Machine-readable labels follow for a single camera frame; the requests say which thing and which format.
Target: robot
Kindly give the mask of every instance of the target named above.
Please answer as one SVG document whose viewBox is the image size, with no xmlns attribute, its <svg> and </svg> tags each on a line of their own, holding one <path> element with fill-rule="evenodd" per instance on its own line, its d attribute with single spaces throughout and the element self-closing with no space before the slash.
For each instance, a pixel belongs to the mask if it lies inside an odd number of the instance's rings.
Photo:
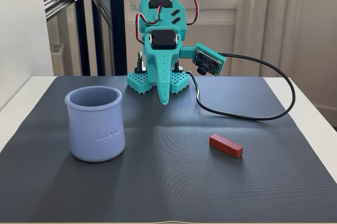
<svg viewBox="0 0 337 224">
<path fill-rule="evenodd" d="M 157 86 L 163 105 L 169 102 L 170 93 L 177 94 L 189 85 L 189 76 L 179 66 L 179 58 L 191 59 L 201 75 L 219 75 L 225 62 L 225 57 L 202 44 L 183 46 L 186 27 L 196 21 L 199 13 L 197 0 L 194 2 L 195 19 L 186 23 L 185 8 L 179 0 L 140 0 L 135 25 L 142 52 L 138 53 L 137 67 L 127 75 L 127 84 L 139 94 Z"/>
</svg>

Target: red block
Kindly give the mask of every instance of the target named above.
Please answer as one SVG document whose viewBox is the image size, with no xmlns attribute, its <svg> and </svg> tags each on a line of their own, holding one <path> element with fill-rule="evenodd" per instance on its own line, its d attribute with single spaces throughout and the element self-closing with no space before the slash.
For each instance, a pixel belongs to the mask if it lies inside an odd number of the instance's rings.
<svg viewBox="0 0 337 224">
<path fill-rule="evenodd" d="M 210 136 L 210 145 L 235 158 L 240 157 L 242 154 L 242 146 L 228 141 L 227 139 L 216 134 Z"/>
</svg>

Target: table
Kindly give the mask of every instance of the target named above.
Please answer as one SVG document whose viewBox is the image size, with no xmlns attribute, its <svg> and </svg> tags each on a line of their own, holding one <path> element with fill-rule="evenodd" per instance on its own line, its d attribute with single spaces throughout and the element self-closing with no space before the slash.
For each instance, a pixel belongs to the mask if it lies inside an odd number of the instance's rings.
<svg viewBox="0 0 337 224">
<path fill-rule="evenodd" d="M 0 151 L 15 134 L 26 116 L 43 96 L 55 77 L 32 77 L 0 111 Z M 282 78 L 265 78 L 280 103 L 288 107 L 290 90 Z M 328 172 L 337 182 L 337 132 L 330 126 L 305 95 L 294 85 L 296 103 L 290 116 L 305 136 Z"/>
</svg>

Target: black cable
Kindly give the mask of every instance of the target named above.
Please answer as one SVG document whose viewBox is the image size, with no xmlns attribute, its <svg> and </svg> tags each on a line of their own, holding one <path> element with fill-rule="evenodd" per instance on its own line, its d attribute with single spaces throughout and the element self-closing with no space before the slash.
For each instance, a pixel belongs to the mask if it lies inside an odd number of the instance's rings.
<svg viewBox="0 0 337 224">
<path fill-rule="evenodd" d="M 250 60 L 250 61 L 254 61 L 257 63 L 260 63 L 262 65 L 268 66 L 269 68 L 272 68 L 274 71 L 276 71 L 277 73 L 279 73 L 288 83 L 288 85 L 290 86 L 291 89 L 291 94 L 292 94 L 292 101 L 291 104 L 289 106 L 289 108 L 287 110 L 285 110 L 284 112 L 282 112 L 279 115 L 275 115 L 275 116 L 271 116 L 271 117 L 250 117 L 250 116 L 243 116 L 243 115 L 235 115 L 235 114 L 229 114 L 229 113 L 225 113 L 225 112 L 220 112 L 220 111 L 216 111 L 213 109 L 210 109 L 208 107 L 206 107 L 205 105 L 203 105 L 200 101 L 200 91 L 199 91 L 199 86 L 195 81 L 195 78 L 193 76 L 193 74 L 191 72 L 186 72 L 187 74 L 191 75 L 193 83 L 195 85 L 196 88 L 196 102 L 199 104 L 199 106 L 201 106 L 203 109 L 205 109 L 208 112 L 217 114 L 217 115 L 223 115 L 223 116 L 228 116 L 228 117 L 234 117 L 234 118 L 239 118 L 239 119 L 246 119 L 246 120 L 274 120 L 274 119 L 278 119 L 284 115 L 286 115 L 287 113 L 289 113 L 289 111 L 293 108 L 294 104 L 295 104 L 295 89 L 291 83 L 291 81 L 288 79 L 288 77 L 286 76 L 286 74 L 284 74 L 283 72 L 281 72 L 281 70 L 279 70 L 278 68 L 276 68 L 275 66 L 257 59 L 257 58 L 253 58 L 253 57 L 247 57 L 247 56 L 242 56 L 242 55 L 236 55 L 236 54 L 229 54 L 229 53 L 219 53 L 221 56 L 224 57 L 234 57 L 234 58 L 240 58 L 240 59 L 246 59 L 246 60 Z"/>
</svg>

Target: gray mat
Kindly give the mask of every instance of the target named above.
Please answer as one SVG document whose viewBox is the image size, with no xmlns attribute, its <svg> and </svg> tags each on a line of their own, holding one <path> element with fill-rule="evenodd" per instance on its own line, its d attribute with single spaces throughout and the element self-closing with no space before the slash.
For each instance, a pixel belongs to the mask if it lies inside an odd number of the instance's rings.
<svg viewBox="0 0 337 224">
<path fill-rule="evenodd" d="M 196 80 L 212 108 L 250 116 L 283 109 L 262 78 Z M 125 150 L 97 164 L 68 148 L 64 97 L 89 85 L 124 95 Z M 242 157 L 209 147 L 211 134 L 242 145 Z M 138 95 L 125 77 L 58 77 L 0 153 L 0 221 L 169 220 L 337 222 L 337 185 L 290 116 L 212 115 L 197 105 L 193 83 L 162 106 L 156 89 Z"/>
</svg>

